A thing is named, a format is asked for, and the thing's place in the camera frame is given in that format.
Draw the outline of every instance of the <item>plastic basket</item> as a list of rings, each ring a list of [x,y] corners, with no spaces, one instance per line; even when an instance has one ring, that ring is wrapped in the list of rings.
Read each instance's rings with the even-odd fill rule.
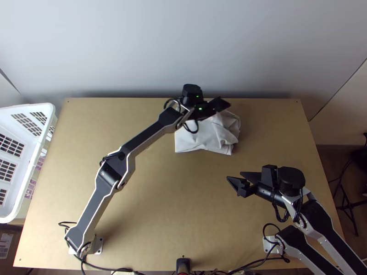
[[[56,123],[50,103],[0,108],[0,223],[26,217]]]

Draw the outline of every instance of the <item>white cloth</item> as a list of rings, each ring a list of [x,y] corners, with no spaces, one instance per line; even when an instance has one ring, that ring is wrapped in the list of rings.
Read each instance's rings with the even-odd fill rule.
[[[196,130],[195,121],[187,121],[189,129]],[[224,110],[199,121],[199,132],[192,134],[183,127],[175,132],[175,152],[199,149],[232,155],[233,144],[238,142],[241,122],[238,116]]]

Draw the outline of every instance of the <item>wooden table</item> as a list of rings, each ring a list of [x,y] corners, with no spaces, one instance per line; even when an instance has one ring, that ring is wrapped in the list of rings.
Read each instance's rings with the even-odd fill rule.
[[[153,123],[165,99],[67,99],[25,221],[15,266],[80,269],[67,254],[60,221],[77,221],[94,189],[99,161]],[[261,171],[266,164],[301,169],[306,186],[342,235],[332,196],[302,104],[296,99],[229,99],[241,118],[232,156],[204,150],[176,154],[174,135],[136,159],[136,171],[117,193],[96,233],[103,253],[88,261],[104,267],[174,270],[177,258],[194,270],[231,270],[265,256],[262,227],[276,221],[271,204],[237,197],[226,176]],[[317,242],[311,242],[323,252]],[[262,269],[298,268],[268,261]]]

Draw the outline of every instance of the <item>black stand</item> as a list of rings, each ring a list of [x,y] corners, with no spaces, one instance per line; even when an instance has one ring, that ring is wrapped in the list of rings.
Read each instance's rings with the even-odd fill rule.
[[[346,194],[346,192],[345,192],[345,190],[343,188],[343,185],[340,184],[338,187],[340,187],[341,191],[343,192],[343,201],[341,203],[341,206],[337,207],[336,209],[344,211],[344,213],[347,215],[347,217],[353,223],[354,233],[358,237],[359,234],[358,234],[358,230],[357,230],[356,220],[355,220],[354,215],[353,215],[353,208],[355,208],[357,206],[360,206],[360,205],[367,204],[367,199],[362,200],[362,201],[359,201],[359,202],[356,202],[356,203],[350,203],[350,200],[348,199],[348,196],[347,196],[347,194]]]

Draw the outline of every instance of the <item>label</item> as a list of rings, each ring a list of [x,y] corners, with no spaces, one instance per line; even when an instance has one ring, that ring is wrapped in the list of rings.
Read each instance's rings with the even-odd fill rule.
[[[3,233],[0,239],[0,259],[6,259],[8,256],[11,240],[13,239],[12,234]]]

